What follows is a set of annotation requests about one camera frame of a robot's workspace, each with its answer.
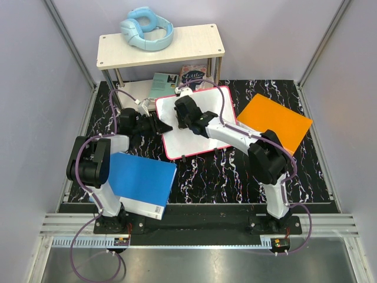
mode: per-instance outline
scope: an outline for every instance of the orange book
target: orange book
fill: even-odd
[[[237,120],[256,131],[274,131],[283,147],[293,155],[313,121],[261,94],[238,116]]]

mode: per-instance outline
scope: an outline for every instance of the blue headphones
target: blue headphones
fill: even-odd
[[[136,19],[141,17],[148,18],[150,23],[140,25]],[[159,40],[145,40],[144,32],[150,32],[157,27],[166,30],[165,37]],[[148,7],[137,8],[129,12],[127,19],[120,23],[120,29],[128,44],[147,51],[158,51],[168,47],[174,35],[173,25],[168,20],[157,16]]]

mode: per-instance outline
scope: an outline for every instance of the white wall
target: white wall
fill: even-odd
[[[119,32],[129,10],[148,5],[175,27],[217,24],[226,50],[223,79],[295,79],[302,76],[341,0],[55,0],[96,81],[98,39]],[[134,67],[123,79],[179,72],[182,63]]]
[[[377,278],[377,2],[353,1],[304,86],[341,207]]]
[[[1,1],[0,38],[0,281],[20,283],[90,89],[42,1]]]

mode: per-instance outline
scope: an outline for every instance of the whiteboard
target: whiteboard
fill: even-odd
[[[236,124],[236,114],[233,109],[233,102],[228,87],[221,87],[225,97],[223,118]],[[221,93],[217,88],[195,91],[190,96],[200,107],[202,112],[211,111],[220,115],[222,104]],[[179,129],[177,113],[174,110],[174,102],[179,97],[169,96],[156,100],[156,112],[159,119],[173,127],[172,131],[163,134],[165,153],[168,159],[176,160],[182,156],[192,156],[214,149],[229,147],[229,144],[219,140],[207,139],[194,134],[190,129]]]

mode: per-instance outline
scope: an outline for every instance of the blue book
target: blue book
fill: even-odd
[[[176,171],[175,163],[115,153],[108,181],[126,211],[161,220]]]

